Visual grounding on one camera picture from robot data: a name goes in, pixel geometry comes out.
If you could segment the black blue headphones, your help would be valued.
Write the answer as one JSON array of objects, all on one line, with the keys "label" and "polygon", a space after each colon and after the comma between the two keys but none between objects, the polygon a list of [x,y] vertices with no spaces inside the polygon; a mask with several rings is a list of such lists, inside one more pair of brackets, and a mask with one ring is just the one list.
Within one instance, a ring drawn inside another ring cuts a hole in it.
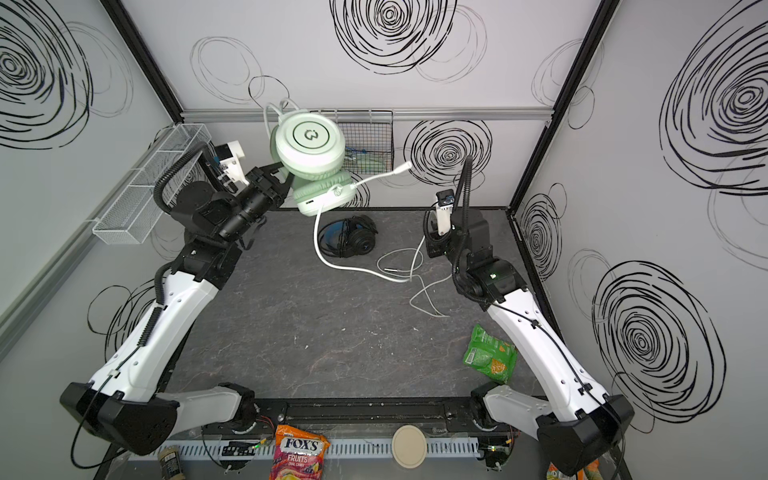
[{"label": "black blue headphones", "polygon": [[378,229],[367,215],[351,216],[324,225],[317,234],[321,253],[331,258],[351,258],[371,253]]}]

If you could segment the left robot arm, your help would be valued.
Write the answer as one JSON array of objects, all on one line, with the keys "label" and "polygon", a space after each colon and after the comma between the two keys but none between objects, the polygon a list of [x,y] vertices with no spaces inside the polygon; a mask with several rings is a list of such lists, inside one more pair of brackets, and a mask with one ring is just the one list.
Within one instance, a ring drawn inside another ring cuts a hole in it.
[{"label": "left robot arm", "polygon": [[292,174],[278,180],[282,164],[275,161],[251,169],[246,188],[237,195],[207,182],[192,182],[168,204],[167,184],[198,159],[211,166],[224,162],[209,144],[198,142],[154,185],[155,203],[184,226],[188,237],[178,256],[156,271],[151,309],[88,382],[72,382],[60,396],[79,431],[137,455],[150,454],[169,437],[197,427],[224,424],[248,433],[264,420],[254,392],[235,383],[180,394],[160,389],[198,315],[223,289],[247,250],[244,234],[260,227],[268,210],[282,205],[294,180]]}]

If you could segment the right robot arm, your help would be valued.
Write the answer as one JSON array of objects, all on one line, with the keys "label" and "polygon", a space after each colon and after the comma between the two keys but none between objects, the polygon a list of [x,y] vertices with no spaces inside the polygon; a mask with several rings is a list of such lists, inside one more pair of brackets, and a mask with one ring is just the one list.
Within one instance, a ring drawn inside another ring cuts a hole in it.
[{"label": "right robot arm", "polygon": [[445,256],[457,292],[510,338],[545,396],[487,384],[471,394],[473,420],[486,431],[506,425],[537,440],[550,463],[574,476],[619,451],[634,417],[625,396],[611,395],[576,360],[549,324],[513,265],[493,253],[488,222],[471,207],[473,162],[464,160],[454,191],[437,195],[436,223],[423,231],[430,257]]}]

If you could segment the mint green headphones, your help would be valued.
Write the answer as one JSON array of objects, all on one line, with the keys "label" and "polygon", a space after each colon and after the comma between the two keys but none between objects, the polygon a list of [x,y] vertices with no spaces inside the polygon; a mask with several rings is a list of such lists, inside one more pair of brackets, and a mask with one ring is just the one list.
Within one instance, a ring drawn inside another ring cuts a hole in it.
[{"label": "mint green headphones", "polygon": [[376,263],[374,270],[334,264],[329,261],[330,255],[324,253],[320,246],[320,219],[324,213],[348,204],[368,182],[404,173],[412,164],[407,162],[392,171],[355,181],[343,169],[346,140],[334,121],[319,113],[301,109],[288,98],[278,105],[268,104],[263,110],[263,121],[272,158],[299,182],[292,188],[292,196],[300,213],[314,219],[313,247],[320,261],[334,270],[370,274],[397,284],[416,280],[420,289],[409,299],[409,306],[432,318],[444,318],[446,315],[432,301],[430,289],[446,280],[427,283],[417,273],[425,260],[424,240],[415,248],[394,251],[396,254],[411,255],[411,263],[405,269],[387,269],[380,262]]}]

